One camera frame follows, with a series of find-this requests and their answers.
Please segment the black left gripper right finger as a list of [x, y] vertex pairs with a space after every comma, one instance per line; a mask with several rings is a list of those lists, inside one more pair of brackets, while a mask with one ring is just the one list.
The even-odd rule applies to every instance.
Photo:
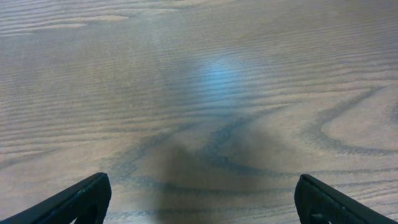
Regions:
[[309, 174], [302, 174], [294, 192], [301, 224], [397, 224]]

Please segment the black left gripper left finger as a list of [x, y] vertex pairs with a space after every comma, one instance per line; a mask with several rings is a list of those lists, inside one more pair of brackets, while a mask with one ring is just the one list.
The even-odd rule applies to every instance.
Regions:
[[110, 200], [108, 175], [99, 172], [1, 224], [102, 224]]

